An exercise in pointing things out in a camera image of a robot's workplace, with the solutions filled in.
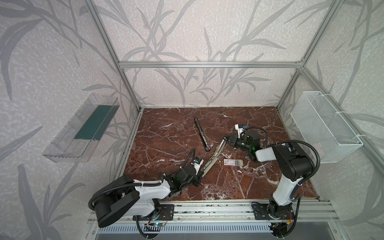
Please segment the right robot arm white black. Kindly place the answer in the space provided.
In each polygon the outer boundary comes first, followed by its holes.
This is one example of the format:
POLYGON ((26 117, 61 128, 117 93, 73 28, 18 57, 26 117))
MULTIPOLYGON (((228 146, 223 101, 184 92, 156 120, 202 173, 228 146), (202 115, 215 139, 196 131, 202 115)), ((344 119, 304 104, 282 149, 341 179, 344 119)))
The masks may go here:
POLYGON ((277 189, 267 204, 251 203, 256 220, 281 220, 291 214, 294 194, 306 180, 311 178, 319 168, 320 157, 313 146, 303 141, 290 140, 260 147, 258 133, 244 136, 223 137, 223 141, 231 147, 246 151, 250 160, 256 162, 276 161, 282 173, 277 189))

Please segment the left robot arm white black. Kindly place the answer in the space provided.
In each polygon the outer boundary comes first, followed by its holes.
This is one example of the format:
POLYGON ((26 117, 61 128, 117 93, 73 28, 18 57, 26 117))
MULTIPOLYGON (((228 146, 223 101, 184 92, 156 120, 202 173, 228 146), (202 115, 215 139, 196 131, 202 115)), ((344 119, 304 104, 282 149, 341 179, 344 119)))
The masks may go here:
POLYGON ((159 200, 178 196, 190 185, 198 187, 204 174, 200 168, 201 164, 192 163, 157 181, 139 181, 124 175, 97 191, 88 207, 96 212, 100 228, 112 225, 125 214, 149 217, 159 211, 159 200))

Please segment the white red staple box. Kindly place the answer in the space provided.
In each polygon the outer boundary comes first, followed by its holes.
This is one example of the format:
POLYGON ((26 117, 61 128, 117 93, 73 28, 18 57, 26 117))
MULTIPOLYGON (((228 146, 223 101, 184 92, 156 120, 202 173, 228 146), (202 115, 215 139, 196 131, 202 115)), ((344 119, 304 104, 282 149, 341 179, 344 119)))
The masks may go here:
POLYGON ((235 167, 243 167, 243 160, 232 160, 232 159, 224 159, 225 166, 235 166, 235 167))

